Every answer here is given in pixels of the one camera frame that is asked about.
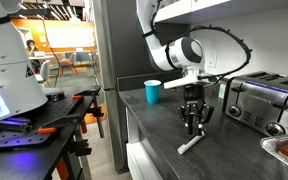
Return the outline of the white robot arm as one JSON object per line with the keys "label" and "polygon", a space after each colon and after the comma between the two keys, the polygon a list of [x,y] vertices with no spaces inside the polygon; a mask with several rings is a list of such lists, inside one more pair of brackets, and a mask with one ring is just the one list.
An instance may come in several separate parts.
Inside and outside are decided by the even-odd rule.
{"label": "white robot arm", "polygon": [[[19,31],[9,15],[20,10],[22,0],[0,0],[0,121],[34,110],[47,102],[32,72]],[[166,82],[166,89],[201,82],[204,50],[199,41],[180,37],[162,45],[148,20],[148,0],[137,0],[137,16],[153,60],[164,71],[180,68],[183,77]]]}

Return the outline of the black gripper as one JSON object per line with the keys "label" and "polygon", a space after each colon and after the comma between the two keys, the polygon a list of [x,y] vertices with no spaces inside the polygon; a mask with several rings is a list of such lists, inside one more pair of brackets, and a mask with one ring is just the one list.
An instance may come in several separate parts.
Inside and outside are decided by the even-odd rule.
{"label": "black gripper", "polygon": [[184,104],[178,108],[182,122],[185,122],[188,134],[193,135],[193,121],[188,121],[189,115],[194,114],[198,118],[198,135],[204,136],[206,131],[203,124],[211,119],[214,108],[205,102],[205,88],[202,84],[190,84],[184,87]]}

